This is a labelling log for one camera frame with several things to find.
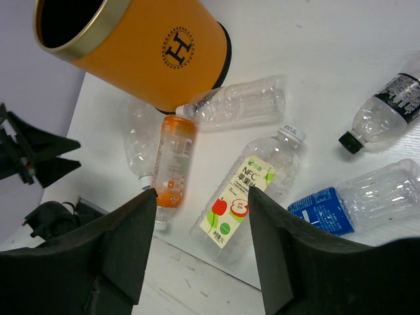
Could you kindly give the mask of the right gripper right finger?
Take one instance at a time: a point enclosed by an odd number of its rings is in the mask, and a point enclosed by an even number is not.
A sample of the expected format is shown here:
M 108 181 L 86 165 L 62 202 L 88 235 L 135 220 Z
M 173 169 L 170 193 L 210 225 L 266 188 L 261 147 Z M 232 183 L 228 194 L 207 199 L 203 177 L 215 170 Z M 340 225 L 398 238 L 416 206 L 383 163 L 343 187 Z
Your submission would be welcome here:
M 419 239 L 372 247 L 327 233 L 262 190 L 249 222 L 267 314 L 418 314 Z

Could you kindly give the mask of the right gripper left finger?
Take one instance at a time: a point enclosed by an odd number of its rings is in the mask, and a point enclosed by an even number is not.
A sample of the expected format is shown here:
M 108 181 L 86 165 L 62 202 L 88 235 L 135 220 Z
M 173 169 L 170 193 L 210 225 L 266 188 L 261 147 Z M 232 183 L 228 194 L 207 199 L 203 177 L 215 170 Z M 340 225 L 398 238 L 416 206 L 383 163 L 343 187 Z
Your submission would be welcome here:
M 1 252 L 2 314 L 131 314 L 154 231 L 157 194 L 35 248 Z

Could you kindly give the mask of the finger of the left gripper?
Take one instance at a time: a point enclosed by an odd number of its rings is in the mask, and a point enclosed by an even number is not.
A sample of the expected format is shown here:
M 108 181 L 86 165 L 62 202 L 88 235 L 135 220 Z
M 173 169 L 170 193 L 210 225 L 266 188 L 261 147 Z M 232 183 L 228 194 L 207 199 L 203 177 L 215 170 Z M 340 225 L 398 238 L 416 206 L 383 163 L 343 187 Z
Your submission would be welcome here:
M 79 167 L 81 164 L 78 161 L 54 157 L 35 164 L 35 177 L 46 188 Z
M 47 161 L 81 147 L 76 140 L 38 129 L 7 112 L 7 121 L 15 131 L 15 140 L 24 157 L 33 161 Z

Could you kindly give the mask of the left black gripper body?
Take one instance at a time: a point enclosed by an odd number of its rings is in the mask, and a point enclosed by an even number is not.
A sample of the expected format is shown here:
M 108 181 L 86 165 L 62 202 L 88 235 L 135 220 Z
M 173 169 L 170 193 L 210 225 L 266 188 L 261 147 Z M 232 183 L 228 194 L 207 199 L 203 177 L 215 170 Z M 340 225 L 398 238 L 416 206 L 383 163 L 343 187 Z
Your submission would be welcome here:
M 28 160 L 13 138 L 7 134 L 3 124 L 7 110 L 1 103 L 1 180 L 18 175 L 24 184 L 32 184 L 33 176 L 27 169 Z

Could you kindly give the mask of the clear bottle white blue cap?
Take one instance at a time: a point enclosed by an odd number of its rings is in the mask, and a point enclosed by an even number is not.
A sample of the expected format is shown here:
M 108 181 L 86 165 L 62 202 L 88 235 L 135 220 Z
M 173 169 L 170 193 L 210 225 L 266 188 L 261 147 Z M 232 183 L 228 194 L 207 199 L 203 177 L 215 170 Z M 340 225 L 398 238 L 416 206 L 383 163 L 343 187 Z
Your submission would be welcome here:
M 149 189 L 152 184 L 164 117 L 137 98 L 128 98 L 125 103 L 125 157 L 142 190 Z

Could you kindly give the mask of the orange label bottle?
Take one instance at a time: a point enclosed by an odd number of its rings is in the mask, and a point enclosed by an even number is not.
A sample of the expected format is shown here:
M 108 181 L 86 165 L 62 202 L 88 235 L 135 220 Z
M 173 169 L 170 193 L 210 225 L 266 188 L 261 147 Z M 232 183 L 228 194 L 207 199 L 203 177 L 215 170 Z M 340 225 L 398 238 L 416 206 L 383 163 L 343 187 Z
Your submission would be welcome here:
M 183 202 L 196 139 L 195 124 L 176 115 L 163 119 L 152 188 L 157 193 L 154 229 L 167 229 Z

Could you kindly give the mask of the black cap bottle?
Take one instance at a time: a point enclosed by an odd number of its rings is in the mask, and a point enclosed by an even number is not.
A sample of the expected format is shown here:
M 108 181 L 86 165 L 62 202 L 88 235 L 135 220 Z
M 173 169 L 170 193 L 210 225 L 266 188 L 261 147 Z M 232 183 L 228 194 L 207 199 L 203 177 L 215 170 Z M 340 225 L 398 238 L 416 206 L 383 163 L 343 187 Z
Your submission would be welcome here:
M 419 117 L 419 78 L 398 73 L 357 111 L 352 129 L 339 138 L 351 154 L 366 144 L 380 143 L 402 134 Z

